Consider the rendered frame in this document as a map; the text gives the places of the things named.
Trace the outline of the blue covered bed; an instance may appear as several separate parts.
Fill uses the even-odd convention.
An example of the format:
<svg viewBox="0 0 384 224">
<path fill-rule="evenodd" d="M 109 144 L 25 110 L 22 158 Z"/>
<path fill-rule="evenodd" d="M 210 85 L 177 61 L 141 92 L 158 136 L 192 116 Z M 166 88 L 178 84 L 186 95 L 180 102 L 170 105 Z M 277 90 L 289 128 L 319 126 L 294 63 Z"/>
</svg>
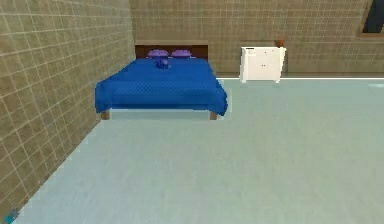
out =
<svg viewBox="0 0 384 224">
<path fill-rule="evenodd" d="M 158 69 L 151 50 L 169 53 L 170 67 Z M 174 58 L 172 52 L 189 50 L 190 58 Z M 206 44 L 138 44 L 136 59 L 116 74 L 99 81 L 95 87 L 95 110 L 102 119 L 110 118 L 112 109 L 154 109 L 206 111 L 211 120 L 225 115 L 227 93 L 209 64 Z"/>
</svg>

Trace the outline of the purple pillow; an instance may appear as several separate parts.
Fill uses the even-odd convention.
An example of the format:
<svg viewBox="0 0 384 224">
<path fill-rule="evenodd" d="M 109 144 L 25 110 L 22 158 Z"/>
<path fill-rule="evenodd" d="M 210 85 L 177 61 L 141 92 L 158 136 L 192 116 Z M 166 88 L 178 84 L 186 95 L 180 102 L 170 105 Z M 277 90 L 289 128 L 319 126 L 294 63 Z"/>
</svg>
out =
<svg viewBox="0 0 384 224">
<path fill-rule="evenodd" d="M 165 58 L 168 56 L 169 56 L 169 53 L 166 50 L 161 50 L 161 49 L 151 50 L 147 55 L 148 58 Z"/>
<path fill-rule="evenodd" d="M 174 58 L 177 58 L 177 57 L 190 58 L 192 56 L 192 53 L 189 50 L 179 49 L 179 50 L 173 51 L 171 56 Z"/>
</svg>

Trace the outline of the white chest of drawers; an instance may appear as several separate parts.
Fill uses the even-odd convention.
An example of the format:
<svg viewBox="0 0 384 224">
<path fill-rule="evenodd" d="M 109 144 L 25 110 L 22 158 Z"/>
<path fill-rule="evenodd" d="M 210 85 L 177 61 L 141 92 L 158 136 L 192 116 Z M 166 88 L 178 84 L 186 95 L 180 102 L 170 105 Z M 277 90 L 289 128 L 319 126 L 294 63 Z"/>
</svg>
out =
<svg viewBox="0 0 384 224">
<path fill-rule="evenodd" d="M 286 48 L 284 47 L 242 47 L 240 81 L 280 82 Z"/>
</svg>

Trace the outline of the small teal object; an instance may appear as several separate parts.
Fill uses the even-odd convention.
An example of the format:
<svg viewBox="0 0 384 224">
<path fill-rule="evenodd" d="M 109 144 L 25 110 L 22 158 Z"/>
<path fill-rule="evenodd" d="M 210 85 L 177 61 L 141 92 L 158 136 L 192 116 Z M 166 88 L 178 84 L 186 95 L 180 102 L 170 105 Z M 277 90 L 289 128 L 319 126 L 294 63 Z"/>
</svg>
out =
<svg viewBox="0 0 384 224">
<path fill-rule="evenodd" d="M 12 209 L 2 221 L 2 224 L 12 224 L 16 218 L 19 216 L 19 212 L 15 209 Z"/>
</svg>

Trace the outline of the dark window with brown frame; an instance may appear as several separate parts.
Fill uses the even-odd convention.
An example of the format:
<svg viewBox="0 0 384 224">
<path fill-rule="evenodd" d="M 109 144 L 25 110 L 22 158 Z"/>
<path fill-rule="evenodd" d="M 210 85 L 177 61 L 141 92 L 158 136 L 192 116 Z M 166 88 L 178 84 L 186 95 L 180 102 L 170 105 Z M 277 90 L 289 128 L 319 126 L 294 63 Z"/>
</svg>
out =
<svg viewBox="0 0 384 224">
<path fill-rule="evenodd" d="M 384 38 L 384 0 L 366 0 L 358 38 Z"/>
</svg>

